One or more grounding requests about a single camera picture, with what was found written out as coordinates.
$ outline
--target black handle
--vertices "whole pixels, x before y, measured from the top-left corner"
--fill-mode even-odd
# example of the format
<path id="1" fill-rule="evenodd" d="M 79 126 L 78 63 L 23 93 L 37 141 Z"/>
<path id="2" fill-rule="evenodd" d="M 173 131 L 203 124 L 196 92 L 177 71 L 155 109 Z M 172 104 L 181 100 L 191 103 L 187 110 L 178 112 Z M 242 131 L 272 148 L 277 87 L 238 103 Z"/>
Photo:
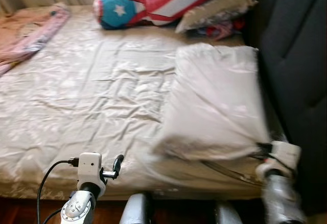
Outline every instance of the black handle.
<path id="1" fill-rule="evenodd" d="M 123 155 L 119 155 L 115 160 L 114 160 L 114 163 L 113 163 L 113 166 L 112 166 L 112 170 L 114 172 L 117 172 L 117 176 L 119 175 L 119 171 L 121 170 L 121 164 L 124 160 L 124 156 Z"/>

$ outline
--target blue patch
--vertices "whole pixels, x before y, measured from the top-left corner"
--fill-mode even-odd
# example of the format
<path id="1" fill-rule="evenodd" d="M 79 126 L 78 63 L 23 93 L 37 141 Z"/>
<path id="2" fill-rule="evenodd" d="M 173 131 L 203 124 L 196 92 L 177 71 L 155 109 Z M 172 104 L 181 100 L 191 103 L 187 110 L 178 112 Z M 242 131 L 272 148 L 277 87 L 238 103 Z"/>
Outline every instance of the blue patch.
<path id="1" fill-rule="evenodd" d="M 103 20 L 113 28 L 121 28 L 136 15 L 135 4 L 131 0 L 101 0 Z"/>

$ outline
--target silver metal part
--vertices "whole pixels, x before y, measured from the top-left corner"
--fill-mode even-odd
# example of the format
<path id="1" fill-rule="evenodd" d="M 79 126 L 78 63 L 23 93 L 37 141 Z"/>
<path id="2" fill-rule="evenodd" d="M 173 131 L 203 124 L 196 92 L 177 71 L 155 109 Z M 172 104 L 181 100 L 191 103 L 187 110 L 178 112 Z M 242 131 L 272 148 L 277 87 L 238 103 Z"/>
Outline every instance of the silver metal part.
<path id="1" fill-rule="evenodd" d="M 116 176 L 116 172 L 114 171 L 103 171 L 102 175 L 105 178 L 111 178 L 111 177 L 115 177 Z"/>
<path id="2" fill-rule="evenodd" d="M 91 224 L 96 199 L 88 191 L 77 191 L 61 210 L 61 224 Z"/>
<path id="3" fill-rule="evenodd" d="M 298 194 L 289 178 L 270 175 L 263 188 L 263 201 L 268 212 L 268 224 L 306 223 L 299 207 Z"/>
<path id="4" fill-rule="evenodd" d="M 215 221 L 216 224 L 242 224 L 236 210 L 226 201 L 216 201 Z"/>
<path id="5" fill-rule="evenodd" d="M 119 224 L 150 224 L 149 198 L 138 193 L 129 197 Z"/>

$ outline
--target mattress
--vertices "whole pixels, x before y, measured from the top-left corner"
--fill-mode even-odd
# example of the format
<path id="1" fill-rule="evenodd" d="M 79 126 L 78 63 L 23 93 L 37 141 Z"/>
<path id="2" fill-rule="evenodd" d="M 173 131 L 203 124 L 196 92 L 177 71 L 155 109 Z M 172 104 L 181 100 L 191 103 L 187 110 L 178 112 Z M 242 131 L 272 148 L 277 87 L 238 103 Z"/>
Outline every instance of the mattress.
<path id="1" fill-rule="evenodd" d="M 201 162 L 152 155 L 180 46 L 209 42 L 173 27 L 103 31 L 89 6 L 72 17 L 47 46 L 0 78 L 0 196 L 35 198 L 47 169 L 82 152 L 102 154 L 110 170 L 125 155 L 121 174 L 109 180 L 102 200 L 139 191 L 162 198 L 252 198 L 260 186 Z M 242 45 L 235 36 L 212 44 Z M 254 175 L 255 160 L 230 162 Z M 67 199 L 77 168 L 59 165 L 43 191 Z"/>

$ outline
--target gray upholstered panel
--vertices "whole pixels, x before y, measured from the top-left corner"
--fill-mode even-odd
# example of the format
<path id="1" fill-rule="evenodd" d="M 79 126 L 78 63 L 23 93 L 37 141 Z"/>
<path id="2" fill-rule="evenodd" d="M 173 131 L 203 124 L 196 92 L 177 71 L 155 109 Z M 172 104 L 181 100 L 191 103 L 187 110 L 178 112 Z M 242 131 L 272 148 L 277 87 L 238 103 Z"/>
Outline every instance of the gray upholstered panel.
<path id="1" fill-rule="evenodd" d="M 302 148 L 297 187 L 307 214 L 326 210 L 326 0 L 259 0 L 250 45 L 288 140 Z"/>

